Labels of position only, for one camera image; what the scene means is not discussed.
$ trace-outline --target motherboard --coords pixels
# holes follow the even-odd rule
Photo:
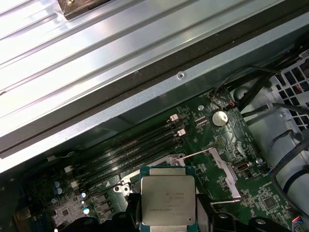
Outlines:
[[[273,188],[254,137],[225,90],[206,92],[86,151],[71,152],[24,184],[30,206],[15,214],[25,232],[60,231],[81,217],[100,222],[126,209],[143,166],[193,166],[197,191],[247,224],[267,217],[291,228],[295,217]],[[296,231],[302,228],[297,225]]]

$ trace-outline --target green circuit board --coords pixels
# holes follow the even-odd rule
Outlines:
[[[221,91],[220,97],[231,100],[227,91]],[[241,195],[241,201],[237,203],[218,204],[216,207],[234,214],[245,224],[252,217],[267,217],[290,229],[293,216],[289,206],[273,188],[264,155],[239,110],[225,111],[228,117],[225,126],[217,127],[212,123],[213,113],[225,107],[226,103],[211,98],[210,92],[201,94],[84,151],[80,156],[68,158],[71,160],[69,173],[64,171],[64,166],[58,165],[48,180],[36,177],[29,181],[26,192],[35,193],[48,214],[57,211],[59,215],[50,219],[54,224],[58,220],[56,226],[84,216],[85,207],[90,210],[88,216],[103,222],[126,209],[126,197],[114,191],[123,177],[165,156],[187,156],[213,147],[233,169]],[[173,115],[178,117],[174,122],[170,120]],[[185,134],[177,136],[176,131],[181,129]],[[195,167],[200,193],[208,194],[214,201],[232,198],[225,181],[226,174],[210,152],[194,155],[184,162]],[[61,194],[55,193],[55,181],[63,186]],[[71,188],[74,181],[78,182],[78,189]],[[302,231],[301,227],[297,226],[296,231]]]

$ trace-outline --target red wire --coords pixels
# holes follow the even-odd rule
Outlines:
[[[299,85],[296,85],[296,88],[301,92],[301,87]]]

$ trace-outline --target screw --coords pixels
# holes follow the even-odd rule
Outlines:
[[[265,222],[263,219],[259,219],[259,218],[256,219],[255,222],[256,222],[257,224],[260,224],[260,225],[266,224],[266,222]]]
[[[257,164],[261,164],[261,163],[263,163],[263,159],[262,158],[256,158],[255,162]]]
[[[203,106],[203,105],[199,105],[199,106],[198,106],[198,110],[199,110],[199,111],[203,111],[203,110],[204,110],[204,106]]]
[[[185,77],[186,77],[185,72],[179,72],[179,73],[177,73],[177,78],[178,78],[178,80],[182,80],[182,79],[184,79]]]
[[[226,214],[219,214],[219,218],[227,219],[227,215]]]

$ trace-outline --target black cable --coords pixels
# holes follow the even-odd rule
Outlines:
[[[255,65],[246,65],[238,70],[236,70],[235,72],[233,72],[232,74],[230,74],[227,78],[225,78],[223,81],[221,81],[221,83],[216,87],[215,91],[214,91],[214,96],[217,95],[219,89],[227,82],[229,81],[231,78],[235,77],[237,74],[239,74],[240,72],[246,70],[246,69],[255,69],[255,70],[260,70],[260,71],[265,71],[267,73],[272,73],[272,74],[280,74],[279,71],[277,70],[273,70],[273,69],[269,69],[267,67],[258,67]]]
[[[276,61],[275,66],[273,66],[274,69],[281,70],[287,66],[290,66],[291,64],[295,63],[299,59],[299,54],[306,51],[308,49],[308,46],[301,47],[298,50],[294,50],[293,52],[286,53],[285,56],[281,57],[279,61]],[[259,91],[262,89],[262,87],[270,80],[272,77],[272,74],[269,75],[263,75],[261,76],[255,84],[251,87],[251,89],[244,95],[244,97],[240,100],[238,109],[239,111],[242,111],[259,93]]]
[[[298,143],[288,154],[286,154],[277,164],[275,167],[273,174],[271,175],[271,182],[275,189],[278,191],[278,193],[285,198],[285,200],[288,202],[288,204],[296,211],[299,212],[299,214],[305,218],[307,221],[309,221],[309,215],[303,211],[301,208],[299,208],[292,200],[291,198],[283,191],[280,184],[277,181],[277,174],[291,161],[293,160],[301,151],[303,151],[305,148],[309,146],[309,138],[304,139],[300,143]]]
[[[309,109],[306,109],[304,107],[301,106],[293,106],[293,105],[287,105],[287,104],[282,104],[282,103],[273,103],[274,107],[282,107],[291,111],[295,111],[298,112],[300,114],[304,114],[304,115],[309,115]]]
[[[274,144],[281,138],[284,138],[285,136],[287,136],[288,134],[294,134],[293,130],[287,130],[285,132],[283,132],[282,134],[278,135],[277,137],[275,137],[270,144],[268,145],[267,148],[267,157],[269,157],[270,151],[272,150]]]
[[[257,113],[263,112],[263,111],[265,111],[265,110],[268,110],[268,109],[269,109],[268,105],[263,105],[263,106],[261,106],[261,107],[255,109],[255,110],[252,110],[252,111],[243,113],[241,116],[242,116],[242,117],[249,117],[249,116],[255,115],[255,114],[257,114]]]
[[[306,109],[306,108],[301,107],[301,106],[293,106],[293,105],[287,105],[287,104],[282,104],[282,103],[273,103],[272,105],[274,107],[281,107],[281,108],[285,108],[285,109],[288,109],[288,110],[291,110],[291,111],[295,111],[295,112],[298,112],[298,113],[303,114],[303,115],[309,115],[309,109]],[[255,109],[255,110],[243,113],[242,117],[249,117],[249,116],[255,115],[257,113],[263,112],[265,110],[268,110],[268,109],[269,109],[269,107],[267,105],[263,105],[263,106]]]
[[[288,181],[285,183],[283,191],[287,194],[292,184],[301,176],[309,174],[309,167],[306,166],[304,169],[298,171],[297,173],[293,174]]]

